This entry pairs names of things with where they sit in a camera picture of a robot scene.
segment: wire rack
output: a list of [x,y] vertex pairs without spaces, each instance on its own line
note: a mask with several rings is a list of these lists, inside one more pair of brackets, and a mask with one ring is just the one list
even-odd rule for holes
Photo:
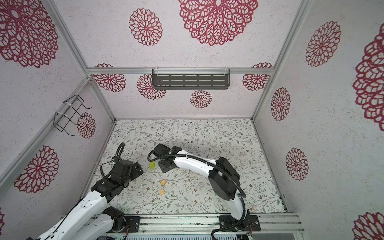
[[[76,101],[78,101],[78,102],[80,103],[80,105],[79,105],[77,108],[74,108],[73,105],[76,103]],[[68,123],[70,123],[70,122],[73,123],[73,124],[76,125],[76,126],[78,125],[78,124],[76,124],[76,123],[74,123],[74,122],[72,121],[72,118],[73,118],[73,116],[74,116],[75,114],[78,114],[79,116],[81,116],[81,115],[79,114],[79,112],[78,112],[78,110],[79,110],[79,108],[80,108],[81,106],[83,106],[85,109],[90,109],[90,108],[92,108],[92,107],[87,108],[87,107],[84,105],[84,99],[82,99],[81,96],[78,95],[78,94],[73,95],[72,97],[70,97],[70,98],[68,98],[67,100],[65,100],[63,103],[68,104],[70,107],[69,107],[65,112],[63,112],[63,113],[60,113],[60,112],[56,112],[56,113],[55,113],[55,115],[54,115],[54,117],[53,117],[53,126],[54,126],[57,130],[59,130],[60,132],[63,132],[63,131],[64,131],[64,132],[66,132],[66,133],[67,133],[68,135],[70,135],[70,136],[75,136],[75,135],[69,134],[65,128],[67,127]],[[73,113],[72,116],[70,116],[70,117],[68,117],[68,114],[66,114],[66,113],[68,112],[69,109],[73,109],[73,110],[74,110],[74,113]],[[62,126],[62,125],[59,124],[59,122],[60,122],[60,120],[61,120],[62,117],[65,117],[66,119],[68,119],[68,121],[65,123],[64,126]]]

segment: small wooden piece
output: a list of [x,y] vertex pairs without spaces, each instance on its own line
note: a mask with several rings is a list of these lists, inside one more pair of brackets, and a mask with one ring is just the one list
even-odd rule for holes
[[165,186],[165,185],[167,184],[167,181],[166,181],[165,179],[163,179],[163,180],[161,180],[160,184],[161,184],[162,186]]
[[164,189],[160,189],[160,191],[159,191],[160,196],[163,196],[165,193],[166,192],[164,191]]

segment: red mandala print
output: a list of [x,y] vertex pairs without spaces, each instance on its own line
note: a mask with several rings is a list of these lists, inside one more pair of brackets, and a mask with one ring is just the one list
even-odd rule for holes
[[223,45],[252,21],[257,0],[179,0],[180,16],[191,37],[200,43]]
[[305,154],[297,148],[292,148],[286,158],[289,174],[296,180],[303,180],[308,174],[308,161]]
[[59,159],[55,151],[49,146],[43,146],[13,185],[21,192],[36,193],[55,179],[58,168]]
[[5,60],[23,67],[49,65],[55,58],[58,35],[38,0],[0,1],[0,51]]
[[312,67],[326,63],[336,51],[340,42],[340,25],[330,21],[325,23],[312,35],[307,47],[307,62]]
[[204,90],[198,90],[191,95],[191,103],[197,108],[205,108],[212,102],[212,95]]
[[[96,68],[114,68],[105,63],[100,63]],[[125,88],[125,78],[123,74],[94,74],[93,77],[98,85],[110,92],[120,92]]]
[[[253,66],[253,68],[272,68],[270,63],[259,63]],[[269,75],[267,74],[246,74],[243,76],[243,85],[246,89],[257,91],[264,88]]]
[[166,90],[156,90],[153,88],[152,74],[140,76],[137,80],[137,89],[141,95],[152,100],[162,98],[167,92]]
[[0,208],[0,236],[1,236],[1,230],[3,229],[4,226],[4,214],[1,213],[1,208]]
[[157,44],[163,35],[163,29],[156,14],[144,8],[132,13],[129,28],[133,37],[146,46]]
[[271,113],[276,121],[283,120],[291,107],[291,99],[287,89],[279,88],[273,94],[271,101]]
[[373,119],[384,131],[384,24],[380,33],[364,48],[362,61],[355,69],[355,102],[364,109],[364,117]]
[[353,226],[354,240],[383,240],[384,239],[384,216],[377,212],[375,214],[366,212],[359,215]]
[[89,113],[83,113],[77,121],[77,129],[83,138],[90,138],[95,133],[95,119]]

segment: floral tabletop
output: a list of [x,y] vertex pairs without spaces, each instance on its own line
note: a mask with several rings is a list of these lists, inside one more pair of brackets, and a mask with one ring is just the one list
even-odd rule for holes
[[[285,212],[249,119],[118,121],[99,164],[109,162],[121,142],[126,144],[121,158],[139,162],[144,171],[108,204],[126,214],[228,212],[207,178],[187,169],[162,173],[158,164],[149,168],[147,155],[159,143],[210,159],[225,157],[241,176],[251,212]],[[111,167],[112,163],[103,165],[104,172]],[[100,179],[97,170],[92,185]]]

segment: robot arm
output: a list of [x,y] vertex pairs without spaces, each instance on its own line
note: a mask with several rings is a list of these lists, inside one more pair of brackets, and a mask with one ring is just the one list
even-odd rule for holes
[[123,212],[109,207],[87,227],[79,229],[95,214],[100,214],[102,209],[112,198],[129,185],[129,182],[143,174],[140,164],[129,160],[123,160],[120,155],[124,149],[124,143],[119,146],[118,153],[114,157],[115,165],[109,174],[104,176],[91,191],[80,200],[73,209],[48,231],[41,234],[40,240],[94,240],[103,233],[124,227]]
[[[150,159],[151,154],[155,155],[156,158]],[[190,154],[179,147],[174,146],[170,149],[163,144],[158,144],[149,153],[147,159],[149,161],[160,159],[159,166],[163,173],[175,167],[180,167],[207,177],[216,195],[226,200],[234,221],[246,222],[250,213],[244,206],[243,198],[246,196],[240,188],[240,175],[227,159],[223,157],[218,160],[205,159]]]

